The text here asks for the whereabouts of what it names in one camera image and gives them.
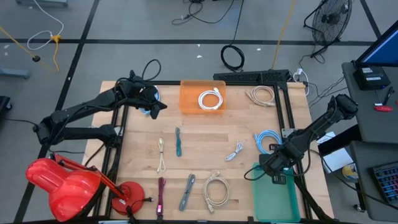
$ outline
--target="wooden tabletop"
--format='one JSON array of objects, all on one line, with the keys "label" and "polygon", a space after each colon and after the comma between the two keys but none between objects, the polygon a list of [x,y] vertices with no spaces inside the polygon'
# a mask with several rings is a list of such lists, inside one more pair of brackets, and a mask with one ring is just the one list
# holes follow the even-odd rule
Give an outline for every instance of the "wooden tabletop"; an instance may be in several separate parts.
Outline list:
[{"label": "wooden tabletop", "polygon": [[[114,86],[114,82],[103,82],[101,91]],[[311,122],[304,86],[301,83],[288,83],[289,96],[292,106],[296,128],[305,128]],[[245,94],[252,86],[227,86],[226,111],[222,115],[183,115],[178,109],[179,85],[159,85],[158,89],[161,102],[168,108],[160,111],[159,117],[152,120],[145,117],[142,112],[131,108],[127,116],[126,131],[124,133],[123,148],[121,153],[118,178],[116,183],[135,181],[142,185],[146,197],[155,198],[156,201],[146,202],[134,216],[137,219],[155,220],[155,208],[158,195],[158,178],[164,177],[166,185],[164,190],[164,220],[219,220],[219,221],[245,221],[248,216],[254,215],[252,183],[244,180],[244,173],[258,161],[259,150],[253,134],[263,130],[273,129],[280,132],[278,117],[275,107],[261,107],[255,105]],[[261,100],[267,99],[269,93],[259,91]],[[283,93],[280,91],[284,121],[286,127],[287,116]],[[93,126],[111,123],[112,112],[96,113]],[[175,128],[181,129],[182,156],[176,156]],[[158,140],[164,140],[164,160],[167,170],[157,173],[159,165]],[[236,141],[243,143],[244,149],[232,160],[225,161],[225,157],[236,148]],[[264,138],[264,149],[275,143],[271,138]],[[89,140],[83,163],[100,147],[99,140]],[[312,149],[317,150],[315,142]],[[104,150],[102,150],[90,165],[102,166]],[[305,175],[307,189],[318,202],[325,213],[333,217],[328,189],[321,160],[312,154],[311,168]],[[302,160],[304,169],[307,167],[307,156]],[[211,214],[202,196],[202,186],[206,179],[215,171],[220,171],[230,187],[229,202],[224,208],[215,209]],[[183,196],[189,174],[196,175],[187,209],[181,212],[178,207]],[[209,186],[210,197],[217,201],[222,199],[225,189],[222,184],[211,183]],[[304,218],[304,209],[301,194],[296,188],[298,205],[301,216]],[[108,189],[104,191],[103,203],[100,214],[104,213]],[[111,218],[126,219],[114,210]]]}]

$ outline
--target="floor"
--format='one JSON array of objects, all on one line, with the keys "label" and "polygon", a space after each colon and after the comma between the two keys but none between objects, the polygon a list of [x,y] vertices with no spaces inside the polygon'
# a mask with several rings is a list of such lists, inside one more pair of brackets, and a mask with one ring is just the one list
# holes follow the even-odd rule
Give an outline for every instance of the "floor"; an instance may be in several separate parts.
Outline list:
[{"label": "floor", "polygon": [[[321,91],[342,76],[343,62],[358,58],[369,43],[377,39],[377,29],[383,33],[397,20],[394,9],[398,2],[395,0],[353,1],[351,19],[341,36],[341,43],[329,47],[323,54],[326,62],[320,64],[310,58],[305,58],[302,62],[310,82],[315,83]],[[230,2],[207,0],[203,3],[200,17],[209,21],[217,20]],[[319,2],[297,1],[283,38],[291,41],[280,46],[275,69],[294,72],[299,67],[302,55],[312,51],[312,34],[302,25],[305,17]],[[245,71],[270,69],[275,44],[290,3],[287,0],[244,2],[236,39],[244,40],[237,46],[246,56]],[[373,27],[363,3],[368,5],[373,15],[376,23]],[[103,80],[125,77],[130,69],[141,74],[144,65],[153,58],[162,64],[162,73],[157,80],[212,79],[214,73],[229,72],[221,63],[220,50],[233,38],[240,4],[240,0],[235,1],[230,12],[217,24],[192,20],[182,26],[171,24],[173,19],[187,13],[188,4],[180,0],[68,0],[68,7],[44,7],[65,24],[62,32],[64,43],[60,44],[57,56],[60,72],[54,73],[32,62],[25,52],[0,33],[0,66],[26,69],[31,74],[28,80],[0,77],[0,95],[10,96],[14,105],[8,117],[38,123],[55,109],[95,97]],[[14,0],[2,0],[0,6],[0,26],[23,45],[40,30],[58,32],[60,28],[58,23],[35,6],[18,5]],[[93,18],[92,23],[87,22],[89,18]],[[86,44],[80,39],[87,39]],[[53,67],[54,48],[54,44],[48,44],[34,53]],[[226,60],[232,64],[239,63],[238,56],[228,50]],[[149,68],[147,73],[155,73],[156,69]],[[67,94],[65,91],[61,93],[68,86]],[[334,90],[344,87],[345,82],[341,82]],[[316,94],[311,89],[308,101],[315,97]],[[324,98],[311,107],[313,119],[324,113],[327,103],[328,98]],[[87,127],[91,125],[91,120],[92,117],[81,119],[72,126]],[[340,122],[331,131],[338,134],[354,123],[355,120]],[[3,168],[0,169],[0,177],[3,181],[0,182],[0,198],[3,198],[3,202],[0,204],[0,223],[14,221],[27,185],[24,172],[40,151],[40,144],[31,127],[27,123],[12,121],[4,122],[1,127],[0,163]],[[84,150],[85,144],[85,141],[65,141],[52,149],[78,152]],[[82,158],[81,154],[67,156],[76,161],[81,161]],[[328,175],[326,181],[336,218],[345,222],[377,223],[370,220],[366,213],[353,210],[352,205],[358,203],[356,193],[333,176]],[[35,189],[23,221],[52,218],[46,194]]]}]

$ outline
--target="computer monitor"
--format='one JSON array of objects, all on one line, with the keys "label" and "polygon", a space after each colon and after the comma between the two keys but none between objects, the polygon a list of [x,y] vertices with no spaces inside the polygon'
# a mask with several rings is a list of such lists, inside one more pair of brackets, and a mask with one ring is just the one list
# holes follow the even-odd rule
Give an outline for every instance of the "computer monitor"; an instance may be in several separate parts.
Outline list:
[{"label": "computer monitor", "polygon": [[355,62],[359,67],[398,67],[398,21]]}]

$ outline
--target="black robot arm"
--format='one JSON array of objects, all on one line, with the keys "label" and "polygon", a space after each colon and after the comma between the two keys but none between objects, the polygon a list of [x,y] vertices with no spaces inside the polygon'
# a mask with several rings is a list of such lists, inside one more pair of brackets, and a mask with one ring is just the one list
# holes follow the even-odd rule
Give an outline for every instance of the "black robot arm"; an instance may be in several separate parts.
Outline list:
[{"label": "black robot arm", "polygon": [[358,105],[346,94],[332,96],[326,113],[307,128],[290,134],[273,154],[260,154],[260,166],[267,175],[279,176],[284,168],[296,165],[303,158],[312,141],[324,136],[326,130],[333,124],[353,118],[357,111]]},{"label": "black robot arm", "polygon": [[152,119],[156,119],[159,111],[166,105],[159,102],[154,85],[145,82],[131,72],[129,78],[120,78],[115,86],[100,93],[95,99],[70,108],[54,111],[34,126],[39,142],[42,145],[55,145],[70,139],[99,139],[105,146],[119,144],[118,131],[111,124],[99,128],[66,128],[68,123],[95,114],[99,111],[112,111],[121,106],[133,106],[150,111]]}]

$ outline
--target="blue screen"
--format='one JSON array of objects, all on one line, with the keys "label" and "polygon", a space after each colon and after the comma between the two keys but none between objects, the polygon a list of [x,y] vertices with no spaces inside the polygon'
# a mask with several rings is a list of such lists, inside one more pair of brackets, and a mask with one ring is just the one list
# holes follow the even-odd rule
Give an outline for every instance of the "blue screen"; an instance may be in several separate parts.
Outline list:
[{"label": "blue screen", "polygon": [[370,53],[365,63],[391,63],[398,65],[398,30],[390,35],[386,41]]}]

